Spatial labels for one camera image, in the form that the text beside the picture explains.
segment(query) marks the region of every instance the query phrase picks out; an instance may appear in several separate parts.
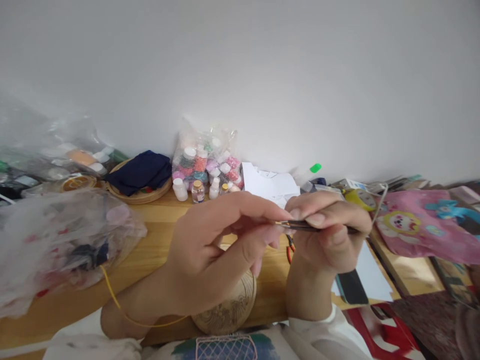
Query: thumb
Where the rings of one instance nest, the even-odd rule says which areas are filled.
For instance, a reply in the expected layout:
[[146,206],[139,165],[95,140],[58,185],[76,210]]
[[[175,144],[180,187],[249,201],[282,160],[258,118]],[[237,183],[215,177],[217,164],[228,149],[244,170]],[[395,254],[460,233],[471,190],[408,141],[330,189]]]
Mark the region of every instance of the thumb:
[[219,287],[233,288],[254,263],[259,263],[268,244],[276,242],[282,233],[283,228],[278,225],[265,224],[253,228],[240,236],[206,269],[209,272],[207,278]]
[[326,260],[338,274],[355,269],[357,257],[345,225],[335,224],[324,229],[319,234],[319,240]]

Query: wooden table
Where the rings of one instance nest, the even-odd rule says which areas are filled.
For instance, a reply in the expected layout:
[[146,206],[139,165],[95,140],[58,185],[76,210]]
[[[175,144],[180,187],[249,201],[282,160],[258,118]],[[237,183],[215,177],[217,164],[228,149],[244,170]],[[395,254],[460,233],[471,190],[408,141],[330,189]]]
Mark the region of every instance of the wooden table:
[[[370,242],[378,251],[397,286],[405,295],[422,295],[445,290],[437,271],[428,257],[405,257],[389,250],[376,226],[370,234]],[[455,273],[466,286],[472,285],[468,273]]]
[[[131,254],[117,268],[110,272],[113,290],[118,293],[162,265],[166,258],[174,225],[177,219],[192,206],[189,199],[179,202],[172,190],[164,197],[145,205],[131,207],[141,213],[148,228],[143,238]],[[224,238],[225,243],[235,241],[235,236]],[[285,287],[290,265],[286,256],[288,240],[283,236],[280,249],[268,248],[263,258],[262,270],[257,279],[255,304],[244,327],[269,324],[287,319],[285,307]],[[380,265],[383,275],[388,280],[394,300],[400,294]],[[68,291],[48,294],[33,301],[28,314],[19,319],[4,318],[0,320],[0,348],[10,348],[25,344],[49,340],[58,330],[72,324],[103,306],[110,298],[105,281],[82,291]],[[355,307],[346,304],[339,296],[332,293],[332,302],[342,310]],[[381,301],[371,299],[371,304]],[[152,345],[173,340],[182,340],[202,333],[190,318],[166,328],[152,329],[143,345]],[[20,356],[16,359],[41,359],[43,352]]]

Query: mesh pattern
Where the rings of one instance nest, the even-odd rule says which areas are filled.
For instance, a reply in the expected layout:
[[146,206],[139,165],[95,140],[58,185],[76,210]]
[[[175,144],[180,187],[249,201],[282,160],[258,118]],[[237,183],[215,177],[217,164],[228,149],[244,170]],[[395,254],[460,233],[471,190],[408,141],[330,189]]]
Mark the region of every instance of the mesh pattern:
[[247,335],[200,337],[196,339],[196,360],[257,360],[257,348]]

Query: green bottle cap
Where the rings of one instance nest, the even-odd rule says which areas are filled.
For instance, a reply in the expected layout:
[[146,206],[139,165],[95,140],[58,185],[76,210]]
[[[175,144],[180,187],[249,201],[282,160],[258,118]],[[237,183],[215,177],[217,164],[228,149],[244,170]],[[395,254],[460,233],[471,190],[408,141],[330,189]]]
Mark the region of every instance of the green bottle cap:
[[310,168],[310,171],[311,171],[313,174],[316,174],[321,168],[322,168],[322,165],[320,165],[319,163],[316,163],[315,165],[313,165],[313,166]]
[[9,165],[6,162],[0,161],[0,173],[6,173],[9,170]]

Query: yellow cord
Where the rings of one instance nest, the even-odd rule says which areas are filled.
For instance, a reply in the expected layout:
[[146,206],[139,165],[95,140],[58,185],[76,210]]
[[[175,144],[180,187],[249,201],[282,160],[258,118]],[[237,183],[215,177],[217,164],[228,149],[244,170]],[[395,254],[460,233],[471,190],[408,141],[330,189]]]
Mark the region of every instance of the yellow cord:
[[124,311],[122,310],[122,307],[120,306],[119,304],[119,301],[117,300],[117,297],[115,296],[114,294],[114,290],[112,289],[112,285],[110,285],[110,280],[109,280],[109,276],[107,275],[107,271],[105,270],[105,268],[103,267],[103,265],[100,265],[100,268],[101,270],[103,271],[103,275],[105,275],[105,281],[106,281],[106,286],[108,287],[108,290],[110,291],[110,295],[111,295],[111,298],[113,299],[113,302],[115,303],[116,307],[118,308],[118,310],[121,312],[121,314],[131,323],[137,325],[137,326],[140,326],[140,327],[143,327],[143,328],[164,328],[164,327],[167,327],[167,326],[170,326],[170,325],[173,325],[173,324],[176,324],[180,321],[182,321],[183,319],[186,319],[188,318],[188,315],[187,316],[184,316],[184,317],[181,317],[175,321],[172,321],[172,322],[169,322],[169,323],[166,323],[166,324],[162,324],[162,325],[145,325],[145,324],[142,324],[142,323],[139,323],[139,322],[136,322],[135,320],[132,320],[131,318],[129,318],[127,316],[126,313],[124,313]]

